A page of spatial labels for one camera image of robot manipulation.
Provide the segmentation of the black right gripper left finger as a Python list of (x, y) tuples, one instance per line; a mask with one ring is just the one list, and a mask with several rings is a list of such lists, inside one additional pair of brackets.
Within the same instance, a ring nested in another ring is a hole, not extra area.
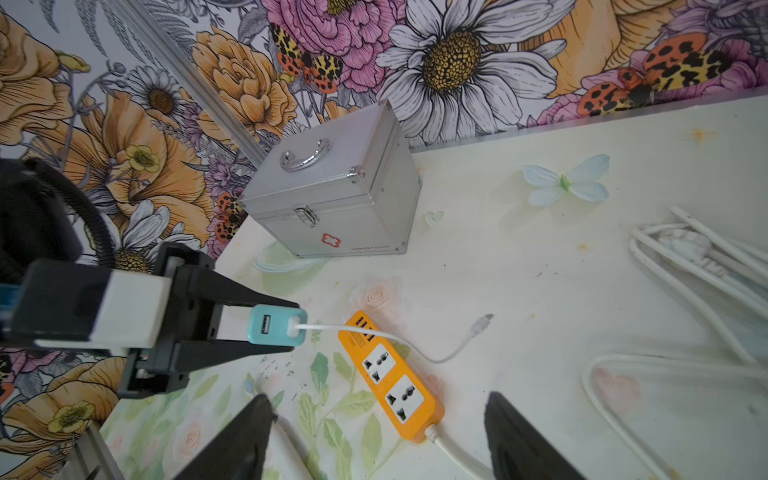
[(268, 397), (257, 395), (175, 479), (260, 479), (274, 420)]

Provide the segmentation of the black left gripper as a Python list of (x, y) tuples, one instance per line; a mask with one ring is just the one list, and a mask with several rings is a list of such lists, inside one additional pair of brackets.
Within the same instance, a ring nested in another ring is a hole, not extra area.
[(214, 270), (205, 253), (181, 243), (161, 245), (153, 274), (171, 282), (160, 306), (154, 344), (129, 350), (118, 387), (121, 399), (143, 399), (184, 389), (191, 372), (256, 355), (292, 352), (293, 347), (214, 339), (214, 306), (260, 304), (298, 308), (290, 300), (266, 295)]

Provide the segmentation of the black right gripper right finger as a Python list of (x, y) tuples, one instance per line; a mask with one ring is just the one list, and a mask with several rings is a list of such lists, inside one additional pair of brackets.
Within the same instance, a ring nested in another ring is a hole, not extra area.
[(489, 394), (484, 425), (496, 479), (585, 479), (500, 392)]

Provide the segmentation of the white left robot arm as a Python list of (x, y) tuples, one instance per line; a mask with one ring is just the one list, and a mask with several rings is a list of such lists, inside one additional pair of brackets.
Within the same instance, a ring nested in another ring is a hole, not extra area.
[(1, 343), (110, 352), (126, 360), (117, 394), (183, 389), (192, 372), (301, 344), (298, 304), (249, 289), (179, 242), (149, 273), (120, 270), (107, 222), (40, 159), (1, 163)]

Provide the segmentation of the teal USB charger plug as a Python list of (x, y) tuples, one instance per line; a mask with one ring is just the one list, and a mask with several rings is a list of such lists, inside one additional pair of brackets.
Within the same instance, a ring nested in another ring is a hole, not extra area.
[(247, 339), (254, 345), (297, 347), (306, 339), (299, 326), (307, 322), (308, 314), (301, 308), (260, 304), (251, 310)]

